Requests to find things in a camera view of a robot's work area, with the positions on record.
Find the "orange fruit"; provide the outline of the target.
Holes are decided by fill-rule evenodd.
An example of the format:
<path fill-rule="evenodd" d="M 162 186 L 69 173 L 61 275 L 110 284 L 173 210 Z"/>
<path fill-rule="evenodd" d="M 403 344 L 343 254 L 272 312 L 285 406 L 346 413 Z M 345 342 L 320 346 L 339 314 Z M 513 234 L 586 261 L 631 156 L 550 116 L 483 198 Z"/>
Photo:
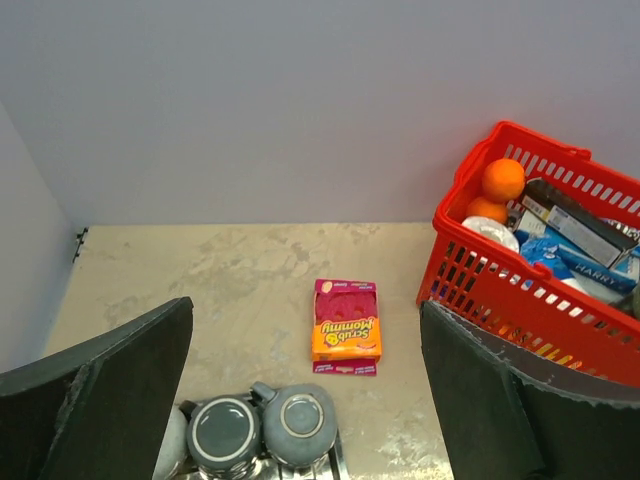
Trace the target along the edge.
<path fill-rule="evenodd" d="M 496 203 L 518 198 L 524 190 L 526 176 L 517 161 L 502 158 L 491 162 L 482 175 L 484 197 Z"/>
<path fill-rule="evenodd" d="M 467 206 L 466 217 L 472 216 L 488 218 L 504 225 L 508 219 L 508 209 L 504 203 L 496 203 L 480 196 Z"/>

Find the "black wall bracket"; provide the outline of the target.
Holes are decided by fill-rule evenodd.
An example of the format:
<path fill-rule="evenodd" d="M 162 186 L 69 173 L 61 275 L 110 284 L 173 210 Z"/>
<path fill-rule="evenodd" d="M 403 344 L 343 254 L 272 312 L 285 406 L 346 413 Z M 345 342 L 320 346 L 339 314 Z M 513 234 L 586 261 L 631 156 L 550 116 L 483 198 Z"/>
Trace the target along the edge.
<path fill-rule="evenodd" d="M 89 228 L 84 227 L 81 231 L 77 232 L 75 235 L 75 250 L 74 255 L 72 257 L 72 262 L 75 263 L 81 254 L 81 250 L 85 244 L 86 237 L 89 233 Z"/>

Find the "dark grey upside-down mug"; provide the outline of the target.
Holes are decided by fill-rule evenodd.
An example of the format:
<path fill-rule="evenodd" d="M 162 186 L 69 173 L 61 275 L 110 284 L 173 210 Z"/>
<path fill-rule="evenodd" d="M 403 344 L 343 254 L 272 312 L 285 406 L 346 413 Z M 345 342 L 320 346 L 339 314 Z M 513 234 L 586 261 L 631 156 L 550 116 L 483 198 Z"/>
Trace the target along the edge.
<path fill-rule="evenodd" d="M 261 421 L 257 408 L 242 395 L 221 395 L 180 410 L 188 420 L 188 453 L 200 479 L 247 479 L 261 453 Z"/>

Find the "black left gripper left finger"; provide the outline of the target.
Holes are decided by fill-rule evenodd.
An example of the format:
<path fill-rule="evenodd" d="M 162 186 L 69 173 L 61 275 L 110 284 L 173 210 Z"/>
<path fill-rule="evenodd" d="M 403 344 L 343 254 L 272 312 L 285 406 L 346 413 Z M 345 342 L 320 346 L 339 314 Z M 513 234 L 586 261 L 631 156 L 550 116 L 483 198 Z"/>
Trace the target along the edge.
<path fill-rule="evenodd" d="M 176 298 L 2 373 L 2 478 L 151 478 L 192 332 Z"/>

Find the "red plastic shopping basket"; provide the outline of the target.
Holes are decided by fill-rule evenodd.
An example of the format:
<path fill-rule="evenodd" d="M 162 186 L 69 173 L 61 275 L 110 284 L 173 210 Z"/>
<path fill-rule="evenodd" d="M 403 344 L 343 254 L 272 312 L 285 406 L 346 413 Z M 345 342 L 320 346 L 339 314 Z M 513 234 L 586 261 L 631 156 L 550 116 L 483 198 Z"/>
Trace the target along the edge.
<path fill-rule="evenodd" d="M 502 157 L 518 160 L 528 176 L 545 179 L 599 217 L 639 225 L 638 180 L 592 161 L 587 149 L 500 121 L 461 162 L 436 209 L 437 236 L 418 301 L 435 300 L 565 367 L 637 386 L 637 320 L 463 226 L 485 167 Z"/>

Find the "pale grey upside-down mug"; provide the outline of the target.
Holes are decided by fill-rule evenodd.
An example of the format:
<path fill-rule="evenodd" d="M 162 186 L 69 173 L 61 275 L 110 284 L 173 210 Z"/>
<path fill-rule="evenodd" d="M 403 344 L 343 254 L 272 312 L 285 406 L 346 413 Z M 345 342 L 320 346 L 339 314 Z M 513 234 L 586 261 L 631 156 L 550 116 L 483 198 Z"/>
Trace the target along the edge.
<path fill-rule="evenodd" d="M 187 419 L 178 406 L 173 405 L 152 474 L 152 480 L 171 479 L 182 467 L 188 453 Z"/>

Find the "Scrub Mommy sponge pack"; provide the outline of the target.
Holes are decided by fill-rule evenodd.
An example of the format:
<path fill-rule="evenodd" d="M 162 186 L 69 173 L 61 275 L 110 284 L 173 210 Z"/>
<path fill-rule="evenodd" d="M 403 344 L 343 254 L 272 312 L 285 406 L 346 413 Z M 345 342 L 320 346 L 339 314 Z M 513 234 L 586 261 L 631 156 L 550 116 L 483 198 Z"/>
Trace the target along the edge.
<path fill-rule="evenodd" d="M 374 377 L 382 353 L 377 285 L 318 279 L 311 333 L 312 371 Z"/>

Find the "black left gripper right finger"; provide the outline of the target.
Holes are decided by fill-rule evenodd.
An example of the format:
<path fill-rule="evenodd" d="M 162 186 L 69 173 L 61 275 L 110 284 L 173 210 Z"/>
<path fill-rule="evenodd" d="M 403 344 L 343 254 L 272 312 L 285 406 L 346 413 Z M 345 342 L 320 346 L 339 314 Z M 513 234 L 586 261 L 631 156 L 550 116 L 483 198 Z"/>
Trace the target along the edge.
<path fill-rule="evenodd" d="M 420 306 L 422 355 L 457 479 L 636 479 L 639 390 Z"/>

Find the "blue plastic snack bag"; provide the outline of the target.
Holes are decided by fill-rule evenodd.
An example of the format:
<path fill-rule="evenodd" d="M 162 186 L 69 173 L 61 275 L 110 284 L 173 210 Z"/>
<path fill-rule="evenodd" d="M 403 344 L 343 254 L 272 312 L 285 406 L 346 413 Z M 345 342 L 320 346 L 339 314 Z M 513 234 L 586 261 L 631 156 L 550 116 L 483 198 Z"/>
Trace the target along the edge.
<path fill-rule="evenodd" d="M 531 265 L 542 264 L 560 281 L 574 280 L 571 270 L 558 254 L 559 242 L 548 236 L 529 236 L 520 245 L 520 254 Z"/>

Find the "blue Harry's box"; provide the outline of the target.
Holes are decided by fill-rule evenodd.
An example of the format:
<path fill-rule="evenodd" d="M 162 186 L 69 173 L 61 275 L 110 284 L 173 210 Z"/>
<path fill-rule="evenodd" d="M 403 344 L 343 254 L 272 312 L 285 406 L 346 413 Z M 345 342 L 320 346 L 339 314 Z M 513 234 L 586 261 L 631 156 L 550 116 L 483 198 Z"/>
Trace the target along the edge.
<path fill-rule="evenodd" d="M 574 280 L 562 282 L 571 283 L 572 281 L 577 281 L 577 275 L 581 275 L 618 294 L 628 294 L 639 281 L 638 258 L 629 256 L 614 268 L 608 269 L 586 253 L 583 253 L 577 246 L 546 225 L 530 211 L 525 211 L 522 214 L 516 224 L 514 235 L 519 245 L 529 236 L 548 236 L 558 241 L 558 254 L 575 277 Z"/>

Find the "light grey-blue upside-down mug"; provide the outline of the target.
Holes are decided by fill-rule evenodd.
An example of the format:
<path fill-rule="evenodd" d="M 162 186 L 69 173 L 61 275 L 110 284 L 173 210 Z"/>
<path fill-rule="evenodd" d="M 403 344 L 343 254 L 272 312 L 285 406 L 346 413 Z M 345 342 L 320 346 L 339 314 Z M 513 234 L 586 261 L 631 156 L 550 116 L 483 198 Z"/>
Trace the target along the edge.
<path fill-rule="evenodd" d="M 307 383 L 274 389 L 251 386 L 262 411 L 262 433 L 269 453 L 294 468 L 311 466 L 334 445 L 338 433 L 335 405 L 319 385 Z"/>

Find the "upper orange fruit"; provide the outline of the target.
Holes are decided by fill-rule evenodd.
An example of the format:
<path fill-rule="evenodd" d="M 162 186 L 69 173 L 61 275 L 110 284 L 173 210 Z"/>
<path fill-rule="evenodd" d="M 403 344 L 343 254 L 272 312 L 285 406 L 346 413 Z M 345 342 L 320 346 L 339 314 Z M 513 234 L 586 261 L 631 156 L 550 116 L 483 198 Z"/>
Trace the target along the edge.
<path fill-rule="evenodd" d="M 496 203 L 518 198 L 524 190 L 526 176 L 517 161 L 502 158 L 491 162 L 482 175 L 484 197 Z"/>

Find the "dark long carton box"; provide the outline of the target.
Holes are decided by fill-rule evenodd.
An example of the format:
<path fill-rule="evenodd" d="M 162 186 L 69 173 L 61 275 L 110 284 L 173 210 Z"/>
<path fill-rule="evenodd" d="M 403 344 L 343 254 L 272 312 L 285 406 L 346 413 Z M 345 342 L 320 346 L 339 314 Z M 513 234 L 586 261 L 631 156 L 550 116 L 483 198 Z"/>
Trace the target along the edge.
<path fill-rule="evenodd" d="M 638 245 L 542 178 L 526 182 L 522 205 L 604 267 L 617 266 Z"/>

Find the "steel drying tray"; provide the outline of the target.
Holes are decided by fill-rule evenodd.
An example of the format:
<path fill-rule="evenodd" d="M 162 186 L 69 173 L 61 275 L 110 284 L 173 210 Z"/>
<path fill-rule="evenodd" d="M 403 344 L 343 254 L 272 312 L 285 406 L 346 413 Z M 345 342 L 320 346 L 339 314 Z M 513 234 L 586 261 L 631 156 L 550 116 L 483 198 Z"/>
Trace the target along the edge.
<path fill-rule="evenodd" d="M 259 400 L 250 391 L 240 394 L 240 397 L 248 401 L 253 407 L 259 409 Z M 179 404 L 179 409 L 187 420 L 191 419 L 193 411 L 205 401 L 184 400 Z M 202 472 L 195 461 L 187 452 L 186 458 L 171 479 L 224 479 L 210 473 Z M 270 456 L 268 450 L 262 447 L 262 453 L 254 464 L 254 469 L 237 479 L 350 479 L 346 460 L 343 452 L 340 432 L 337 430 L 336 439 L 332 448 L 315 463 L 308 467 L 291 467 L 279 462 Z"/>

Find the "lower orange fruit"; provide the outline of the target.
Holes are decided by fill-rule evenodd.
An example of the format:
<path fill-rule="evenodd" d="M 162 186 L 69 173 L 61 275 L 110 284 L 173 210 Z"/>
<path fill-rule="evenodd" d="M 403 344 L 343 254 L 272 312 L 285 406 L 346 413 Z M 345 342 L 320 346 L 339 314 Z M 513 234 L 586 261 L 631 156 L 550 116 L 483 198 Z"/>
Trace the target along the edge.
<path fill-rule="evenodd" d="M 466 217 L 472 216 L 488 218 L 504 225 L 508 219 L 508 209 L 504 203 L 496 203 L 480 196 L 467 206 Z"/>

